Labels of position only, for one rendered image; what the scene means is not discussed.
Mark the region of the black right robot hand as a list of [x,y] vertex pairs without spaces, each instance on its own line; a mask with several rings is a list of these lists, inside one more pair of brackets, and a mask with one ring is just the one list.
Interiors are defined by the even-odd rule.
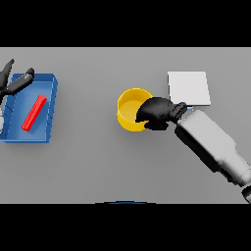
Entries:
[[176,124],[186,111],[185,102],[175,104],[167,98],[152,97],[140,106],[135,121],[145,122],[144,127],[151,130],[166,130],[168,122]]

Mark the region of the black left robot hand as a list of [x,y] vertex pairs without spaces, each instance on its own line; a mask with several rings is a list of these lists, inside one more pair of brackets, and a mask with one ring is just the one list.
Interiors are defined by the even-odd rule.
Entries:
[[8,84],[9,75],[14,63],[15,60],[11,59],[3,70],[0,71],[0,105],[5,96],[15,95],[33,83],[34,69],[29,68],[21,77]]

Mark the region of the yellow bowl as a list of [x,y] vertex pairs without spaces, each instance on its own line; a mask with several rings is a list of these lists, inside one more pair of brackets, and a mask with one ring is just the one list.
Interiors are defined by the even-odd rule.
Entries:
[[132,132],[145,129],[145,122],[137,123],[135,120],[139,107],[149,98],[152,98],[152,94],[142,88],[130,88],[121,94],[117,104],[117,118],[123,129]]

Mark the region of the red beaker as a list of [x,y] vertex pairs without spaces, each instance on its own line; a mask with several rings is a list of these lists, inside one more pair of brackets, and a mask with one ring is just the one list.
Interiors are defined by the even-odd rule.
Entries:
[[47,98],[45,96],[43,95],[37,96],[32,108],[30,109],[28,115],[25,118],[24,123],[22,124],[22,130],[30,131],[46,101]]

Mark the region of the pale square measuring scale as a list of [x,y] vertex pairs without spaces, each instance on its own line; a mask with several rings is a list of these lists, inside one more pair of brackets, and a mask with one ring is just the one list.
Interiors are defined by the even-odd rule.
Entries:
[[170,99],[187,106],[210,106],[210,93],[205,72],[168,72]]

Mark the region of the blue tray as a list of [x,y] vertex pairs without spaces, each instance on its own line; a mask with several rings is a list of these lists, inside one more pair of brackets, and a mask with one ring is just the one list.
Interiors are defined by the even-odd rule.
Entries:
[[[6,143],[48,143],[51,137],[58,81],[54,74],[35,74],[33,83],[18,94],[8,96],[3,109],[4,123],[0,141]],[[46,102],[29,131],[22,125],[35,103],[42,95]]]

